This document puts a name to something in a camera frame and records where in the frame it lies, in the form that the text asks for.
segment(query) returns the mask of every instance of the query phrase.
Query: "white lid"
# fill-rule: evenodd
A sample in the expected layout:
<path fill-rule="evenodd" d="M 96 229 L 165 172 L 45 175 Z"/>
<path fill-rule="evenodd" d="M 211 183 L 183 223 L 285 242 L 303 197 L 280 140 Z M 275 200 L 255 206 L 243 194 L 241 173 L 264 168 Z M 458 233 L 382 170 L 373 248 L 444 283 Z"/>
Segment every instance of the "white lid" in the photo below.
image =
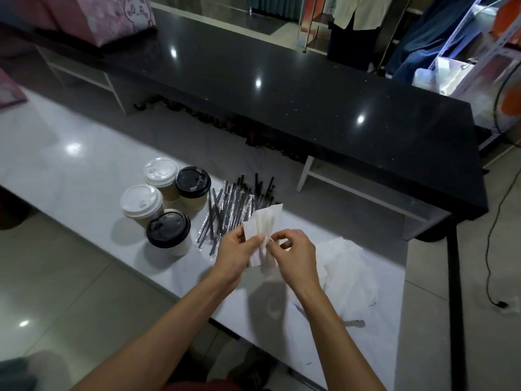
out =
<path fill-rule="evenodd" d="M 160 209 L 163 203 L 161 192 L 150 185 L 135 185 L 121 195 L 119 204 L 123 214 L 129 218 L 144 218 Z"/>
<path fill-rule="evenodd" d="M 148 162 L 143 169 L 147 184 L 162 188 L 172 184 L 179 172 L 179 166 L 168 158 L 155 158 Z"/>

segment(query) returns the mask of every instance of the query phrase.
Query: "white table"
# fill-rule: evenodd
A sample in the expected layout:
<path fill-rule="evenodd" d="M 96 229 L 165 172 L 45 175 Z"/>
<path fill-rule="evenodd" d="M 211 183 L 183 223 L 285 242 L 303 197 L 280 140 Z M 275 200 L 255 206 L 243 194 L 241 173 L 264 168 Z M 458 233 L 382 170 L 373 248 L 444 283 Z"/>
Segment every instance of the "white table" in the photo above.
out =
<path fill-rule="evenodd" d="M 26 91 L 30 103 L 0 111 L 0 184 L 172 294 L 182 297 L 213 262 L 209 247 L 193 246 L 173 261 L 122 216 L 119 197 L 143 182 L 144 163 L 169 155 L 180 167 L 198 165 L 219 188 L 255 172 L 275 177 L 284 203 L 278 228 L 299 228 L 314 243 L 337 236 L 373 252 L 379 299 L 364 328 L 348 328 L 387 389 L 393 389 L 407 243 L 403 217 L 378 204 L 310 180 L 295 192 L 302 165 L 244 139 L 166 109 L 125 117 L 108 92 L 91 86 L 55 91 L 67 107 Z M 189 213 L 197 237 L 206 211 Z M 262 283 L 250 269 L 213 318 L 325 387 L 307 320 L 285 297 L 285 285 Z"/>

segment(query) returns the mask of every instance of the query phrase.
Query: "tissue paper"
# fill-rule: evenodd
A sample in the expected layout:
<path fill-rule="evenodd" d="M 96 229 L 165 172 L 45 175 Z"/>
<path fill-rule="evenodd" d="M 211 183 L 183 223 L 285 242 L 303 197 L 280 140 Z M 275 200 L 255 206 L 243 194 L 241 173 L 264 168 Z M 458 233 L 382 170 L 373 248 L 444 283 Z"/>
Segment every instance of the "tissue paper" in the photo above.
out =
<path fill-rule="evenodd" d="M 376 303 L 377 284 L 364 254 L 362 247 L 342 237 L 316 246 L 320 286 L 344 322 L 363 320 Z M 303 312 L 293 291 L 289 300 Z"/>
<path fill-rule="evenodd" d="M 271 274 L 271 270 L 277 267 L 277 262 L 266 249 L 266 245 L 270 240 L 270 236 L 273 234 L 273 226 L 281 212 L 282 204 L 276 204 L 255 211 L 250 219 L 243 223 L 244 237 L 246 237 L 246 240 L 260 234 L 266 236 L 260 247 L 255 250 L 253 255 L 250 257 L 250 266 L 260 266 L 260 269 L 265 276 Z"/>

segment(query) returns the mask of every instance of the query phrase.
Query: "coffee cup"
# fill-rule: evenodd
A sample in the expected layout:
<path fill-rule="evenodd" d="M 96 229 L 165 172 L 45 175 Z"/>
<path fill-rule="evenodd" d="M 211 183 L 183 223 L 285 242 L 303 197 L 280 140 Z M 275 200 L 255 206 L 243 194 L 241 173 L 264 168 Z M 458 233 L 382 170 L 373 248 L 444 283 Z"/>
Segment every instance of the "coffee cup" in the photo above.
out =
<path fill-rule="evenodd" d="M 160 190 L 146 184 L 135 185 L 124 191 L 119 204 L 127 218 L 133 219 L 145 229 L 151 220 L 159 217 L 165 210 Z"/>
<path fill-rule="evenodd" d="M 148 185 L 152 185 L 161 191 L 167 207 L 179 199 L 179 192 L 173 184 L 178 172 L 179 166 L 169 158 L 152 159 L 143 168 L 145 181 Z"/>
<path fill-rule="evenodd" d="M 188 166 L 179 171 L 174 184 L 186 207 L 200 210 L 206 205 L 212 179 L 200 167 Z"/>
<path fill-rule="evenodd" d="M 156 247 L 169 249 L 173 256 L 183 256 L 192 246 L 190 227 L 190 218 L 185 213 L 168 209 L 150 221 L 147 239 Z"/>

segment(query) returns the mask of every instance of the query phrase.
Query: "black countertop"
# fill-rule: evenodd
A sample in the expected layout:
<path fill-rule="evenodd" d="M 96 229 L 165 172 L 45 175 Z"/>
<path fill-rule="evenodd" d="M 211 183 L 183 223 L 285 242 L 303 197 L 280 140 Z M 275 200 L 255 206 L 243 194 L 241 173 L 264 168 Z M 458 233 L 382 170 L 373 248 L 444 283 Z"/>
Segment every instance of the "black countertop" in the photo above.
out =
<path fill-rule="evenodd" d="M 475 219 L 488 210 L 470 105 L 162 10 L 156 33 L 97 49 L 7 9 L 0 27 L 309 155 Z"/>

